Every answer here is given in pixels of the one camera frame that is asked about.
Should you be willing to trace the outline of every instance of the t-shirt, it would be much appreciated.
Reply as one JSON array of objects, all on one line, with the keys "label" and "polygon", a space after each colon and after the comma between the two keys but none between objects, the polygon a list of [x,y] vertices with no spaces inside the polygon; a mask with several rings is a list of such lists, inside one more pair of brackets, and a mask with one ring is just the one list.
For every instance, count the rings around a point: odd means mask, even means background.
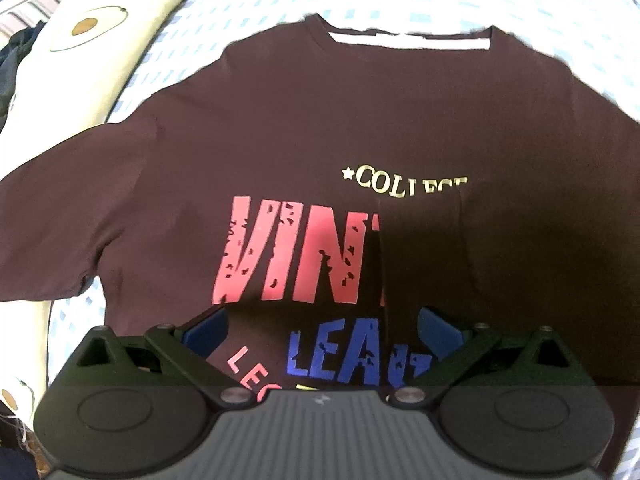
[{"label": "t-shirt", "polygon": [[473,50],[336,32],[230,44],[9,174],[0,301],[98,274],[118,335],[224,306],[209,362],[261,395],[407,382],[425,306],[551,325],[592,376],[640,381],[640,126],[497,27],[447,37]]}]

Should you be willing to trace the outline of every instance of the gold lettering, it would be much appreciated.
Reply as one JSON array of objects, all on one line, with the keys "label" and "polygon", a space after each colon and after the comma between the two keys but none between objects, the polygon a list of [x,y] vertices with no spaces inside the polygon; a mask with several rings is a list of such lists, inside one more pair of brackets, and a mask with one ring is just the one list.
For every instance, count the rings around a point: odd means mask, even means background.
[{"label": "gold lettering", "polygon": [[[378,188],[376,187],[376,184],[378,183],[379,177],[383,175],[385,176],[385,185]],[[391,177],[389,177],[389,174],[386,171],[376,171],[371,177],[371,187],[376,193],[386,193],[386,190],[389,189],[389,186],[391,186]]]},{"label": "gold lettering", "polygon": [[447,184],[449,187],[452,186],[452,182],[450,178],[443,178],[438,184],[438,191],[442,191],[442,186]]},{"label": "gold lettering", "polygon": [[436,191],[436,188],[438,187],[437,180],[423,180],[422,183],[424,184],[425,193],[433,193],[434,191]]},{"label": "gold lettering", "polygon": [[394,175],[394,186],[391,188],[391,191],[389,192],[389,195],[395,197],[395,198],[403,198],[404,197],[404,191],[402,193],[398,193],[398,184],[400,184],[400,181],[402,180],[402,177],[400,175]]},{"label": "gold lettering", "polygon": [[375,168],[372,168],[371,166],[367,166],[366,164],[364,166],[360,166],[358,168],[358,171],[356,171],[356,180],[358,181],[358,184],[360,184],[362,187],[370,187],[371,186],[371,181],[370,180],[367,180],[366,182],[362,181],[362,175],[367,170],[370,170],[372,174],[375,173],[375,171],[376,171]]}]

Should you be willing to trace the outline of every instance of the pink lettering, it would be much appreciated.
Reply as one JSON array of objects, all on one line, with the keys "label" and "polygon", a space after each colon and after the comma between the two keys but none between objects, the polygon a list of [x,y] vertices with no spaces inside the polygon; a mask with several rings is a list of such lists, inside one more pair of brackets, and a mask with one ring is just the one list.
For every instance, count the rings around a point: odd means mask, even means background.
[{"label": "pink lettering", "polygon": [[302,245],[300,264],[293,300],[313,303],[316,298],[322,257],[328,256],[329,279],[336,303],[357,303],[360,269],[364,250],[365,220],[367,213],[347,215],[344,234],[344,252],[340,250],[335,227],[334,210],[319,205],[311,206]]},{"label": "pink lettering", "polygon": [[262,366],[261,363],[258,363],[251,369],[251,371],[247,375],[245,375],[242,379],[240,379],[240,384],[242,384],[242,386],[244,386],[245,388],[251,389],[251,386],[249,386],[248,384],[249,381],[253,381],[254,384],[258,384],[260,382],[260,377],[258,377],[258,372],[260,372],[263,377],[266,377],[267,375],[269,375],[269,372],[265,370],[264,366]]},{"label": "pink lettering", "polygon": [[241,349],[238,350],[238,352],[236,352],[236,355],[234,355],[231,359],[229,359],[226,363],[231,367],[231,369],[234,371],[235,374],[237,374],[240,371],[240,368],[238,368],[236,366],[236,363],[240,360],[240,358],[246,354],[248,351],[248,348],[246,346],[243,346]]},{"label": "pink lettering", "polygon": [[280,202],[262,200],[258,218],[255,220],[254,230],[251,233],[246,250],[242,254],[250,203],[251,197],[234,197],[225,254],[222,257],[213,286],[213,304],[240,301],[244,288],[254,273],[269,234],[273,229]]},{"label": "pink lettering", "polygon": [[299,202],[283,202],[280,222],[276,231],[273,256],[269,262],[267,278],[264,280],[262,300],[281,300],[289,277],[293,249],[298,237],[303,205]]},{"label": "pink lettering", "polygon": [[258,402],[262,402],[267,390],[281,390],[282,386],[279,384],[265,384],[258,392]]}]

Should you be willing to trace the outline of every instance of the bed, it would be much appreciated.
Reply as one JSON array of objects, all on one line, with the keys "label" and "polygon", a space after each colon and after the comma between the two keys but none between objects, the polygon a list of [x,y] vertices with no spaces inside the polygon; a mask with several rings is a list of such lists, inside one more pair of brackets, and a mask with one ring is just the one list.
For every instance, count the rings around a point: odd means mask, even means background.
[{"label": "bed", "polygon": [[[454,34],[497,25],[550,56],[640,121],[640,0],[184,0],[158,31],[111,111],[124,120],[147,97],[206,66],[231,42],[318,12],[337,27]],[[85,333],[104,322],[100,279],[53,304],[49,383]],[[640,478],[640,420],[616,480]]]}]

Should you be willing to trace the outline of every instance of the circular pad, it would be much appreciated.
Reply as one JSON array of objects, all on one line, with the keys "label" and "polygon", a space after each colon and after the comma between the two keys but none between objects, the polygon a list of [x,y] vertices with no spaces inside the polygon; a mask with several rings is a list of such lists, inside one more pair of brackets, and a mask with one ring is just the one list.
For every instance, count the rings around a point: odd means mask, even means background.
[{"label": "circular pad", "polygon": [[93,478],[157,470],[190,449],[207,420],[194,386],[62,386],[43,397],[34,425],[48,454]]},{"label": "circular pad", "polygon": [[460,385],[443,398],[440,421],[477,462],[525,474],[584,467],[613,431],[596,386]]}]

